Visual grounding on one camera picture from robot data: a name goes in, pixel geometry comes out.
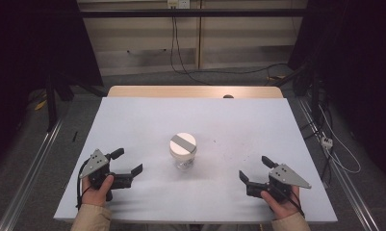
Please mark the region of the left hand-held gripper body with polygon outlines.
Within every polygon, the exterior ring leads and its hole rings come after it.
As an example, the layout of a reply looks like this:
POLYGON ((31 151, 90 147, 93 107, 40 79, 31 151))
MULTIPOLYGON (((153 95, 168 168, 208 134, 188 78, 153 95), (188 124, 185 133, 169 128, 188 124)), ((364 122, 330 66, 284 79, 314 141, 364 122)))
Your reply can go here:
POLYGON ((110 154, 103 154, 99 149, 95 149, 79 171, 79 178, 89 177, 91 186, 96 190, 101 187, 108 175, 114 176, 114 182, 106 194, 107 201, 113 199, 112 190, 130 188, 133 181, 131 173, 115 174, 110 171, 110 154))

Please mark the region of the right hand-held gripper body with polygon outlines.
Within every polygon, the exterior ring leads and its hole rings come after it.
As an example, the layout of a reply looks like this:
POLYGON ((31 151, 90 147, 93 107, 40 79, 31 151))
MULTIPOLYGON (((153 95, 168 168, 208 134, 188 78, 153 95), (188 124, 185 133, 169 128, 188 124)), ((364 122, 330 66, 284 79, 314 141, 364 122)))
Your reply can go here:
POLYGON ((269 181, 267 183, 251 182, 245 178, 246 194, 261 198, 261 192, 268 192, 277 202, 290 198, 292 186, 311 189, 312 186, 285 164, 270 163, 269 181))

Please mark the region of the clear glass jar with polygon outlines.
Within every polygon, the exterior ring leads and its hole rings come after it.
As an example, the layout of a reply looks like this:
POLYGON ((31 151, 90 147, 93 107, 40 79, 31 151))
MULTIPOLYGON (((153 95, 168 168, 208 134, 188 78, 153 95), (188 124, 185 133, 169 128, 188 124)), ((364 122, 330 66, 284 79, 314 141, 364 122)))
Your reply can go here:
POLYGON ((188 170, 193 166, 194 156, 174 156, 174 165, 180 170, 188 170))

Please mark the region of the person's right hand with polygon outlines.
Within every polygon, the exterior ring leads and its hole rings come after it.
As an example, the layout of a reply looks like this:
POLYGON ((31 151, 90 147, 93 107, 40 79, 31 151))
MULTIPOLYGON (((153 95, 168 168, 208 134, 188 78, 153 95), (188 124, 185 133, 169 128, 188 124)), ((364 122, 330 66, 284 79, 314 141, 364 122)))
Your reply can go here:
POLYGON ((290 200, 283 202, 277 202, 268 192, 261 191, 262 198, 268 203, 270 208, 274 212, 276 219, 286 218, 290 215, 293 215, 299 211, 300 202, 299 202, 299 187, 292 186, 292 192, 290 200))

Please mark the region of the person's left hand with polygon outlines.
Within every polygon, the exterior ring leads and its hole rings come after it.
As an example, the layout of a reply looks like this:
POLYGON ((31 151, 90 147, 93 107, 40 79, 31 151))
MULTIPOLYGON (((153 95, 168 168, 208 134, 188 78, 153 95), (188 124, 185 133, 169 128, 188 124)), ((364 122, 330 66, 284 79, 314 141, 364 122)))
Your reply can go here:
POLYGON ((82 203, 104 207, 106 203, 106 194, 111 188, 113 182, 114 177, 112 175, 108 175, 101 187, 96 190, 91 186, 89 177, 84 177, 82 179, 82 203))

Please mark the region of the white board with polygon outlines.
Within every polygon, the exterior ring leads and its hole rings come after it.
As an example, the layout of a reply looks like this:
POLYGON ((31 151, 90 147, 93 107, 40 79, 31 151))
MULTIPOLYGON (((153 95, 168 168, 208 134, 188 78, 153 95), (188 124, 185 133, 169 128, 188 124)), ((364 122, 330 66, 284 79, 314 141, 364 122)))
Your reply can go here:
POLYGON ((248 196, 241 170, 254 182, 268 181, 267 156, 285 164, 311 186, 300 193, 309 222, 337 217, 288 101, 274 99, 135 98, 102 100, 79 159, 99 149, 124 148, 112 161, 115 173, 142 165, 131 188, 115 190, 108 206, 115 221, 141 223, 254 223, 273 218, 264 200, 248 196), (180 170, 169 151, 171 138, 196 139, 193 166, 180 170))

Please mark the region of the wooden table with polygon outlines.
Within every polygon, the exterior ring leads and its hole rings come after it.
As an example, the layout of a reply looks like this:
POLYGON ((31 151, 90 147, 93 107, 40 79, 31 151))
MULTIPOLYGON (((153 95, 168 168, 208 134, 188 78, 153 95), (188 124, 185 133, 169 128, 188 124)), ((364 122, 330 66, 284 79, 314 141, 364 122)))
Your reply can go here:
POLYGON ((113 86, 109 97, 282 98, 278 87, 113 86))

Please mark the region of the black curtain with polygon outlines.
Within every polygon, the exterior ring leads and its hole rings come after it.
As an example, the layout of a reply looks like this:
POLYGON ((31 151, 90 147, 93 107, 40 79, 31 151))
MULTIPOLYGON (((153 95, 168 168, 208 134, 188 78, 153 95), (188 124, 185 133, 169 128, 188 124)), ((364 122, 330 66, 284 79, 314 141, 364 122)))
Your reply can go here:
POLYGON ((335 19, 318 72, 350 130, 386 175, 386 0, 308 0, 289 60, 299 67, 335 19))
POLYGON ((78 0, 0 0, 0 160, 48 78, 62 96, 68 84, 102 84, 79 12, 78 0))

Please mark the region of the black horizontal metal bar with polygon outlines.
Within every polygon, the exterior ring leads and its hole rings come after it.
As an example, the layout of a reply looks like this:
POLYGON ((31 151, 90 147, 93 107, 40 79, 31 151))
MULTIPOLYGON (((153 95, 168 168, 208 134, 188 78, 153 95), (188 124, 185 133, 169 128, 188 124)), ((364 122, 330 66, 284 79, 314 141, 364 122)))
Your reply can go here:
POLYGON ((117 11, 82 11, 87 18, 108 17, 292 17, 305 16, 304 9, 266 9, 266 10, 230 10, 230 9, 189 9, 189 10, 117 10, 117 11))

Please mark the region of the aluminium floor rail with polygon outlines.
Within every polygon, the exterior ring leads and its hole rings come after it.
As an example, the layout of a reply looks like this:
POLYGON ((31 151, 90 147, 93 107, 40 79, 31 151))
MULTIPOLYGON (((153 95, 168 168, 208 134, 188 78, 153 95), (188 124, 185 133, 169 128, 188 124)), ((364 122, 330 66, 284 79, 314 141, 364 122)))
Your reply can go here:
POLYGON ((324 113, 324 110, 321 106, 318 106, 317 112, 322 114, 322 124, 327 126, 328 131, 325 131, 322 128, 318 128, 317 121, 312 118, 312 107, 306 99, 298 99, 297 102, 299 104, 300 109, 304 113, 304 116, 309 122, 309 127, 312 129, 314 137, 320 144, 324 156, 329 160, 331 171, 336 175, 344 193, 346 194, 347 200, 349 201, 355 215, 362 224, 363 229, 365 231, 379 231, 379 227, 376 221, 374 220, 371 210, 369 209, 361 193, 357 190, 351 178, 349 177, 351 174, 361 172, 360 162, 333 131, 332 124, 330 123, 329 119, 327 118, 327 115, 324 113), (334 141, 341 145, 355 161, 355 163, 357 164, 357 169, 351 170, 349 167, 346 167, 339 159, 333 147, 330 150, 323 148, 321 145, 322 137, 332 137, 334 141))
POLYGON ((63 122, 64 120, 59 118, 52 129, 46 133, 34 160, 30 164, 28 172, 24 175, 23 181, 17 188, 11 203, 0 220, 0 231, 13 231, 15 228, 29 195, 39 178, 44 162, 52 149, 55 139, 59 135, 63 122))

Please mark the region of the white wall socket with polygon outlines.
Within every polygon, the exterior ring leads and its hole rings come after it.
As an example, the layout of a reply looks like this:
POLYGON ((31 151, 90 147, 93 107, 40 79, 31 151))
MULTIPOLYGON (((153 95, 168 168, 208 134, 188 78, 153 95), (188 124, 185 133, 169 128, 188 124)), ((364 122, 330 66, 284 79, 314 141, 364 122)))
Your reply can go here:
POLYGON ((186 10, 191 7, 191 1, 190 0, 167 0, 167 7, 169 9, 186 10))

